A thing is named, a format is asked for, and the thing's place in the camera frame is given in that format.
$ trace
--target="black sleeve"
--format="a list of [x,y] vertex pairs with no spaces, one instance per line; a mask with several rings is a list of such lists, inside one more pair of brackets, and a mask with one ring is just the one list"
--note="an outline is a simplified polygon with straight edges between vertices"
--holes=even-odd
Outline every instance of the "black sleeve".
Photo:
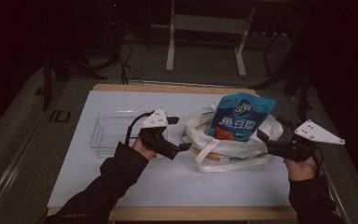
[[135,149],[118,143],[115,156],[103,162],[101,175],[45,223],[106,224],[117,200],[136,183],[147,164]]
[[297,212],[299,224],[344,224],[341,217],[333,213],[336,204],[330,199],[324,175],[303,181],[290,181],[289,201]]

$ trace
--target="chip bag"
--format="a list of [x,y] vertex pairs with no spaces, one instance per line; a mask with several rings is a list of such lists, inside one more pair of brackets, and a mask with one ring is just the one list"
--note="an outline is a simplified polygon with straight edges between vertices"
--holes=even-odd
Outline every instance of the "chip bag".
[[208,135],[219,140],[247,142],[276,101],[244,92],[223,97],[213,115]]

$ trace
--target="white plastic bag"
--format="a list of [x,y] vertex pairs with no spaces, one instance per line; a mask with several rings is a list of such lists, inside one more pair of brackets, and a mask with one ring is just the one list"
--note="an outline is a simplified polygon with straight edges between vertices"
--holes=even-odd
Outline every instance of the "white plastic bag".
[[[274,156],[267,154],[266,144],[254,133],[247,142],[218,140],[207,135],[213,119],[213,112],[206,113],[186,122],[186,135],[182,140],[192,143],[192,147],[200,150],[195,159],[198,169],[203,173],[225,172],[240,168],[262,165],[273,160]],[[269,136],[270,140],[278,140],[283,133],[282,125],[271,115],[258,128]],[[221,158],[237,158],[238,161],[222,165],[203,165],[202,162],[209,153]]]

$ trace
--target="transparent tray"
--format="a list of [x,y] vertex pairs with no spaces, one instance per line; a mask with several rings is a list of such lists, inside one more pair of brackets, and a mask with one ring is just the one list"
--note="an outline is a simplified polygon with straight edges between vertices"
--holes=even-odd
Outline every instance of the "transparent tray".
[[[115,154],[118,142],[124,143],[131,123],[143,113],[150,111],[118,110],[102,111],[98,114],[89,146],[98,149],[98,157],[107,158]],[[141,131],[139,124],[147,117],[139,119],[132,127],[130,146]]]

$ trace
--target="white paper sheet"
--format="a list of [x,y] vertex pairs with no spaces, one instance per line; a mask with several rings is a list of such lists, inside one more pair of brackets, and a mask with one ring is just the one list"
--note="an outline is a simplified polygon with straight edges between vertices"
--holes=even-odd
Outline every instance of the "white paper sheet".
[[[63,206],[99,175],[103,163],[98,150],[90,147],[99,112],[118,109],[154,110],[163,108],[168,116],[179,117],[169,126],[168,140],[178,145],[185,122],[209,111],[224,95],[129,91],[91,91],[77,124],[48,207]],[[138,183],[117,206],[282,206],[290,205],[289,183],[281,158],[273,162],[225,173],[200,173],[196,155],[180,152],[171,161],[153,159]]]

